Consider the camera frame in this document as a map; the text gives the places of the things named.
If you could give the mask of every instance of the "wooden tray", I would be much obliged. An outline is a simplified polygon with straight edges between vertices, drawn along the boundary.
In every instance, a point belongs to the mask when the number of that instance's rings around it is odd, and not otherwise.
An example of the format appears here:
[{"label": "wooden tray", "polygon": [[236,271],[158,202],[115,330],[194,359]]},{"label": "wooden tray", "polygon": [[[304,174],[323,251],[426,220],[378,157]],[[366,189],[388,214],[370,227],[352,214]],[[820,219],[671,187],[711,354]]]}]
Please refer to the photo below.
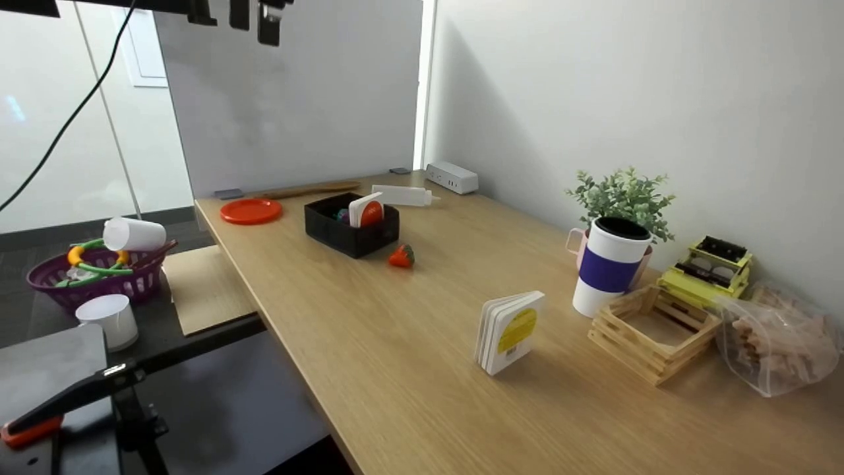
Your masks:
[{"label": "wooden tray", "polygon": [[659,288],[642,288],[610,304],[595,319],[589,338],[650,383],[678,375],[711,347],[721,319]]}]

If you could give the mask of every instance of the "potted plant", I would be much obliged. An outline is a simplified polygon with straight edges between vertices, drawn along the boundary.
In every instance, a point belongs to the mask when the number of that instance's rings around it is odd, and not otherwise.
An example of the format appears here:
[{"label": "potted plant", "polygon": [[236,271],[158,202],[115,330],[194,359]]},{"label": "potted plant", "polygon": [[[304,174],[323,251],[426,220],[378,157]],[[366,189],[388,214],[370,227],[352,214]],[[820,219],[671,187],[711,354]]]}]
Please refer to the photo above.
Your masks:
[{"label": "potted plant", "polygon": [[587,220],[587,231],[572,230],[572,234],[580,234],[575,267],[580,267],[584,259],[589,223],[601,215],[635,220],[639,227],[650,230],[653,242],[674,239],[676,234],[667,230],[666,209],[676,201],[676,195],[662,191],[666,181],[666,174],[645,176],[633,166],[618,168],[606,176],[577,172],[577,184],[570,189],[570,195],[575,195],[587,210],[580,215],[580,220]]}]

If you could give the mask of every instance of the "black container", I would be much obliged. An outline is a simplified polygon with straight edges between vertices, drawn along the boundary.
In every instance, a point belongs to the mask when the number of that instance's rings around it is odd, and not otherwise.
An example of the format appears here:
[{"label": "black container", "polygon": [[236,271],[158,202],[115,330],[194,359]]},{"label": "black container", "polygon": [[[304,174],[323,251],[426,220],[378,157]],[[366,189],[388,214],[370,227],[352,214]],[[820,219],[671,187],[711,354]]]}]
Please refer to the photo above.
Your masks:
[{"label": "black container", "polygon": [[352,201],[361,195],[343,191],[326,201],[314,201],[306,205],[306,231],[326,242],[337,247],[345,256],[366,256],[388,242],[399,239],[399,210],[394,205],[385,205],[385,219],[381,227],[357,230],[349,227],[349,219],[343,210]]}]

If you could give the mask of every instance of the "dark floor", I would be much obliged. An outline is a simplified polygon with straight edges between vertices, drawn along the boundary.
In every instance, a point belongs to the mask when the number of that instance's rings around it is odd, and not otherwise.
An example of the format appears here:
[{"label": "dark floor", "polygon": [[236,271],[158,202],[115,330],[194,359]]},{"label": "dark floor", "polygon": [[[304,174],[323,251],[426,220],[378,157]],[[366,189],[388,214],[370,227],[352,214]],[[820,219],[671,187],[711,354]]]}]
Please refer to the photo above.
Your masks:
[{"label": "dark floor", "polygon": [[[146,219],[161,220],[170,236],[177,239],[177,251],[215,242],[215,236],[199,227],[194,209],[149,214]],[[63,310],[55,300],[30,288],[26,273],[42,260],[63,256],[72,242],[97,236],[100,231],[103,220],[0,234],[0,347],[78,326],[72,310]],[[141,341],[132,350],[167,347],[173,341],[183,338],[167,290],[149,304],[136,306],[132,310],[141,322]],[[352,470],[337,445],[326,438],[302,457],[294,457],[283,466],[272,470],[272,475],[285,472],[333,475]]]}]

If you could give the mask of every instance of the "purple stripe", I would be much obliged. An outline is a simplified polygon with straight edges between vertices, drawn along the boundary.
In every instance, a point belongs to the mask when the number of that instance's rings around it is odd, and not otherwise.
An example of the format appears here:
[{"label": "purple stripe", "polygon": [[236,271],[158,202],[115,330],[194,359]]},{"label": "purple stripe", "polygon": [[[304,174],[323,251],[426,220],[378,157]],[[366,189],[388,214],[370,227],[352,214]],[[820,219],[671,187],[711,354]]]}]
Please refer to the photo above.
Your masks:
[{"label": "purple stripe", "polygon": [[618,263],[618,260],[601,259],[587,246],[584,260],[580,260],[580,280],[604,293],[622,293],[630,288],[635,268],[639,268],[639,260]]}]

